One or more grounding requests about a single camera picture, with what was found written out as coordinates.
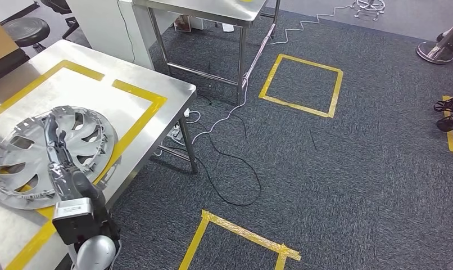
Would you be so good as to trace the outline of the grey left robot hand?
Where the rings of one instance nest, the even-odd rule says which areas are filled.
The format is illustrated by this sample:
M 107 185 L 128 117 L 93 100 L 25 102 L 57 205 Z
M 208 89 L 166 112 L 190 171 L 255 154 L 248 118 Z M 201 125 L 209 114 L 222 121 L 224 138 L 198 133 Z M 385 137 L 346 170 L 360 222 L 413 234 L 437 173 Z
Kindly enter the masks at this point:
M 48 174 L 53 188 L 63 201 L 87 197 L 95 209 L 104 208 L 106 199 L 103 192 L 74 164 L 66 146 L 66 132 L 58 134 L 57 128 L 56 117 L 48 114 L 43 129 L 49 160 Z

